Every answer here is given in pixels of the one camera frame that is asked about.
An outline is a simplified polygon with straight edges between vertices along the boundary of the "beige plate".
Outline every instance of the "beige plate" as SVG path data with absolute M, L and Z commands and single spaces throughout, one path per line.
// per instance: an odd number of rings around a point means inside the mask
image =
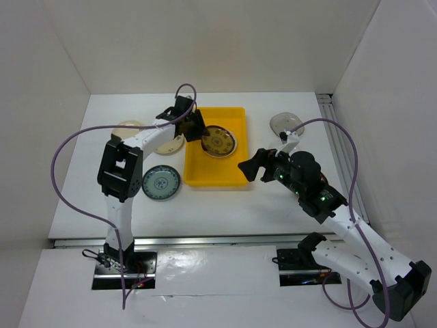
M 130 121 L 120 122 L 118 125 L 143 126 L 144 124 L 141 123 L 140 121 L 130 120 Z M 122 140 L 133 137 L 138 132 L 139 129 L 136 128 L 114 128 L 112 130 L 112 134 L 122 138 Z
M 155 150 L 156 154 L 159 155 L 170 155 L 173 154 L 174 152 L 178 151 L 179 148 L 182 147 L 182 145 L 184 144 L 184 137 L 181 135 L 178 135 L 175 139 L 164 143 L 161 147 L 157 148 Z

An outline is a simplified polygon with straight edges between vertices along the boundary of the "yellow plastic tray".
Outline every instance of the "yellow plastic tray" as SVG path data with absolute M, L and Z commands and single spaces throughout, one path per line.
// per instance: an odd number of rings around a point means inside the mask
M 200 141 L 186 143 L 184 182 L 192 187 L 243 187 L 248 184 L 238 169 L 248 159 L 246 113 L 241 107 L 199 108 L 205 125 L 218 125 L 231 131 L 237 148 L 228 157 L 214 158 L 206 154 Z

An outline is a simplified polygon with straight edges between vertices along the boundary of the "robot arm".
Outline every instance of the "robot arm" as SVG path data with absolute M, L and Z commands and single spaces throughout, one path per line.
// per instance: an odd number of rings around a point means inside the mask
M 360 226 L 379 259 L 389 287 L 390 318 L 400 321 L 426 293 L 431 269 L 424 261 L 412 262 L 391 247 L 355 212 L 352 222 L 346 199 L 326 181 L 320 165 L 308 152 L 291 156 L 277 149 L 259 149 L 238 167 L 246 179 L 256 178 L 258 169 L 266 171 L 264 182 L 276 180 L 298 196 L 300 207 L 320 224 L 341 237 L 352 249 L 343 251 L 317 233 L 308 235 L 298 246 L 303 262 L 317 263 L 342 274 L 372 295 L 373 302 L 385 313 L 380 276 L 368 248 L 358 233 Z
M 156 128 L 142 130 L 135 136 L 121 140 L 111 136 L 105 146 L 98 172 L 107 203 L 108 220 L 115 224 L 121 239 L 124 265 L 128 268 L 135 262 L 134 238 L 132 235 L 133 197 L 141 188 L 143 162 L 155 149 L 183 134 L 187 142 L 199 140 L 208 132 L 198 109 L 191 111 L 174 124 L 175 119 L 193 106 L 193 100 L 178 96 L 175 105 L 156 117 Z M 109 227 L 104 244 L 104 254 L 119 262 L 119 244 L 115 229 Z

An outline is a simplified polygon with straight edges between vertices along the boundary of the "white wall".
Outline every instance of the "white wall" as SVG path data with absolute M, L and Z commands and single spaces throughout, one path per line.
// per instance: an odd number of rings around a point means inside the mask
M 0 318 L 17 327 L 57 205 L 56 146 L 81 125 L 89 92 L 34 0 L 0 3 Z M 64 181 L 72 145 L 59 160 Z
M 382 0 L 334 94 L 360 155 L 370 220 L 406 255 L 437 269 L 437 0 Z M 413 309 L 435 327 L 437 284 Z
M 330 92 L 379 0 L 43 0 L 92 94 Z

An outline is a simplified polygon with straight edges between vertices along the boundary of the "blue and white plate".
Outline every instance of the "blue and white plate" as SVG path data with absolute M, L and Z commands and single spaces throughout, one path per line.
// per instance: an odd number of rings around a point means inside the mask
M 166 200 L 178 191 L 180 175 L 168 165 L 158 165 L 149 169 L 143 177 L 143 191 L 153 200 Z

